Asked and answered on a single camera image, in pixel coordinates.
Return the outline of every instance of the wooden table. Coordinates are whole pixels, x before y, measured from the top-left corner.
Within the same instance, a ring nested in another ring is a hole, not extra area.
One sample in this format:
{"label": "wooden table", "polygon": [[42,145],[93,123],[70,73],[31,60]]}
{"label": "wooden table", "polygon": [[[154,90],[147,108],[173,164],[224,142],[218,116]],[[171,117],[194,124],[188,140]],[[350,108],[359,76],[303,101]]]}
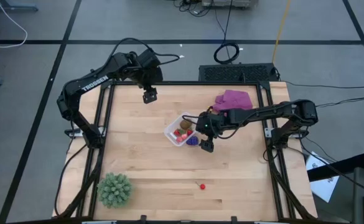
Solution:
{"label": "wooden table", "polygon": [[[142,90],[137,86],[116,86],[101,177],[108,172],[126,174],[134,191],[124,208],[107,209],[97,201],[94,219],[138,220],[147,215],[148,220],[227,221],[237,216],[239,221],[276,221],[269,166],[262,158],[265,143],[261,122],[241,128],[231,139],[214,139],[213,153],[199,147],[176,147],[163,134],[178,115],[185,111],[198,115],[226,89],[247,91],[254,108],[258,107],[254,86],[161,85],[157,86],[158,100],[148,105],[142,102]],[[91,122],[99,91],[96,88],[83,95],[80,104],[80,111]],[[271,83],[271,93],[274,103],[289,101],[283,82]],[[278,119],[279,126],[285,122]],[[67,159],[84,143],[82,138],[76,139]],[[298,140],[289,140],[289,145],[301,150]],[[81,187],[87,152],[84,149],[75,157],[64,173],[58,199],[60,212]],[[290,149],[284,150],[284,157],[292,191],[317,216],[304,158]],[[206,189],[200,190],[196,182],[205,184]],[[288,217],[280,191],[284,216]],[[85,215],[90,192],[86,195]]]}

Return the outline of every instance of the green spiky ball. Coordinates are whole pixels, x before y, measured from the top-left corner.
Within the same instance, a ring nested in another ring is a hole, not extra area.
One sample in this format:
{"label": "green spiky ball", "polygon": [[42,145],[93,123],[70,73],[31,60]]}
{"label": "green spiky ball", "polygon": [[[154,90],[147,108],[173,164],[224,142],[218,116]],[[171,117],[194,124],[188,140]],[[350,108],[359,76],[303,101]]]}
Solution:
{"label": "green spiky ball", "polygon": [[97,185],[99,201],[107,208],[119,208],[126,205],[131,196],[132,185],[124,174],[106,174],[106,178]]}

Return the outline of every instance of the gray floor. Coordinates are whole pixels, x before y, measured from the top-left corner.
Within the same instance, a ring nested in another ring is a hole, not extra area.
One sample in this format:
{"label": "gray floor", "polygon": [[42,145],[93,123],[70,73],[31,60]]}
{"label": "gray floor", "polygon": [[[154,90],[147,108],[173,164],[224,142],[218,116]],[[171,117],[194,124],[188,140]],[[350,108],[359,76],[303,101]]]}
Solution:
{"label": "gray floor", "polygon": [[[32,1],[38,12],[10,15],[29,32],[29,40],[61,40],[75,0]],[[276,38],[286,0],[260,0],[251,11],[233,10],[229,39],[273,40]],[[350,4],[364,31],[364,0]],[[227,10],[218,10],[225,23]],[[0,39],[21,39],[17,30],[0,13]],[[71,40],[139,39],[222,39],[214,12],[203,18],[181,13],[172,1],[83,0]],[[293,1],[282,36],[284,40],[359,40],[340,0]],[[50,218],[58,178],[69,139],[63,134],[68,123],[60,117],[55,100],[62,85],[99,67],[111,45],[68,45],[49,96],[8,222]],[[197,80],[198,66],[215,64],[218,45],[151,45],[160,53],[183,55],[180,61],[162,67],[166,80]],[[272,45],[240,45],[237,62],[270,62]],[[44,92],[59,45],[24,45],[0,51],[0,210],[26,143]],[[140,45],[122,45],[119,51],[142,52]],[[294,83],[340,86],[364,85],[364,48],[361,45],[280,45],[276,66],[283,80]],[[304,88],[289,85],[291,99],[307,98],[315,103],[336,102],[364,96],[364,90]],[[319,123],[310,129],[310,138],[337,160],[364,152],[364,101],[318,110]],[[305,142],[308,149],[324,155]],[[341,198],[350,193],[340,181],[330,204],[316,199],[321,217],[339,215]]]}

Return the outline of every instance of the plastic container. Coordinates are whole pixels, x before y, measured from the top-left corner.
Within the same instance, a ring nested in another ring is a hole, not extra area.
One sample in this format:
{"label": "plastic container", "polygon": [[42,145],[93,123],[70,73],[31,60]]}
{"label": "plastic container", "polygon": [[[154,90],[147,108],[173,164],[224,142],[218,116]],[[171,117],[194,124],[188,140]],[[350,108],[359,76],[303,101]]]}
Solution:
{"label": "plastic container", "polygon": [[[174,122],[172,122],[168,127],[165,128],[164,134],[165,136],[175,145],[175,146],[183,146],[189,140],[195,133],[195,124],[192,124],[190,129],[193,130],[193,133],[187,137],[187,139],[184,139],[182,142],[176,141],[176,136],[174,135],[174,131],[178,128],[180,128],[180,122],[183,121],[182,116],[183,115],[191,115],[188,112],[182,113]],[[194,123],[197,122],[197,118],[189,118]]]}

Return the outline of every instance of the white paper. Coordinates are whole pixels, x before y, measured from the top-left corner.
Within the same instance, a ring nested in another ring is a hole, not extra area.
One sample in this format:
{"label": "white paper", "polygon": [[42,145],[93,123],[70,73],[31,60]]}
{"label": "white paper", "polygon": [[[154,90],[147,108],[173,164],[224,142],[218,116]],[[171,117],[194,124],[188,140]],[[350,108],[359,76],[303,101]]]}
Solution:
{"label": "white paper", "polygon": [[[315,152],[312,152],[313,155],[321,158]],[[324,166],[325,164],[315,158],[314,156],[310,155],[306,160],[306,170],[311,170],[316,167]],[[327,203],[330,201],[332,192],[338,182],[339,176],[331,177],[329,179],[313,181],[310,183],[310,188],[312,192],[319,196],[321,199],[325,200]]]}

